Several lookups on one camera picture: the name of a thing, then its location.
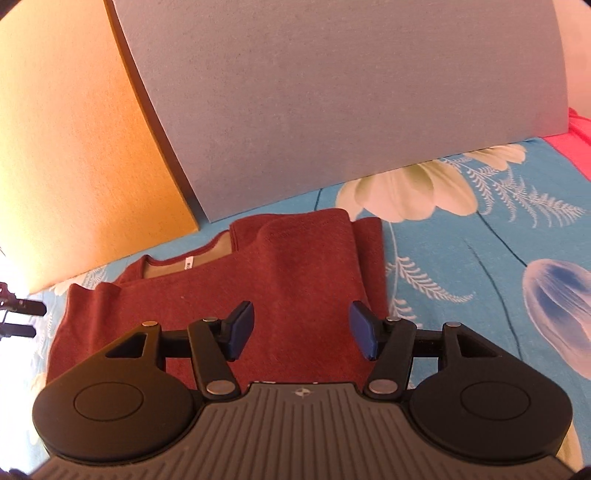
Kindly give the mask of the dark red knit sweater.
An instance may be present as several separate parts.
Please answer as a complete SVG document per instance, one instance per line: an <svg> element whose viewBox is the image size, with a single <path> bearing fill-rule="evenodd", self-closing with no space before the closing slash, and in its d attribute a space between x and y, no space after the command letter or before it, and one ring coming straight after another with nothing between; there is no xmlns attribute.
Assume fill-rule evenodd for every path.
<svg viewBox="0 0 591 480"><path fill-rule="evenodd" d="M182 330L239 303L254 325L231 369L255 381L353 382L372 366L349 330L349 305L388 311L383 226L342 209L254 215L207 245L158 261L142 256L113 281L70 286L48 357L54 380L144 321Z"/></svg>

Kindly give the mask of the blue floral bed sheet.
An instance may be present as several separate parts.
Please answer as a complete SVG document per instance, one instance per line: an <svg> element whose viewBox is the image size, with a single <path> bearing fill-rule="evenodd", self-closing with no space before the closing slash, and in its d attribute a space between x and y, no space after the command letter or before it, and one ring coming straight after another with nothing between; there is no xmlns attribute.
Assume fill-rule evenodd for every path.
<svg viewBox="0 0 591 480"><path fill-rule="evenodd" d="M545 140L445 158L450 183L412 197L417 217L379 191L333 186L274 213L329 207L376 216L388 301L420 327L462 321L558 382L574 407L560 455L590 461L590 183L580 159Z"/></svg>

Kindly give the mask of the orange foam board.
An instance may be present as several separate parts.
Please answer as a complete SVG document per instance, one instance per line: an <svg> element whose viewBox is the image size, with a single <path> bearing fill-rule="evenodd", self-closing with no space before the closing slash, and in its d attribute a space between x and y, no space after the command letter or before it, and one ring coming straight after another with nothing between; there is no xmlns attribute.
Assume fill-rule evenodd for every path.
<svg viewBox="0 0 591 480"><path fill-rule="evenodd" d="M35 293L197 230L100 1L1 21L1 279Z"/></svg>

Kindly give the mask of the grey foam board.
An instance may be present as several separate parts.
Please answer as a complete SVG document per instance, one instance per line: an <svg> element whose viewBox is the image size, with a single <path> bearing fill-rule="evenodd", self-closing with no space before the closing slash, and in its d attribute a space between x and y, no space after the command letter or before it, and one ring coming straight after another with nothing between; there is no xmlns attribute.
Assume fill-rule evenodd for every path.
<svg viewBox="0 0 591 480"><path fill-rule="evenodd" d="M110 1L148 123L218 220L562 133L550 1Z"/></svg>

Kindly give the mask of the red cloth at bed edge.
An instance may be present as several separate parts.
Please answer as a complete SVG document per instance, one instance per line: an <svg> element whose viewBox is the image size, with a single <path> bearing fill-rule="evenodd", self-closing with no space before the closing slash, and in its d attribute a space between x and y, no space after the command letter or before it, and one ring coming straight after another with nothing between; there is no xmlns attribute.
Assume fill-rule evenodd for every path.
<svg viewBox="0 0 591 480"><path fill-rule="evenodd" d="M568 112L568 131L545 136L549 145L566 157L588 180L591 180L591 120L575 109Z"/></svg>

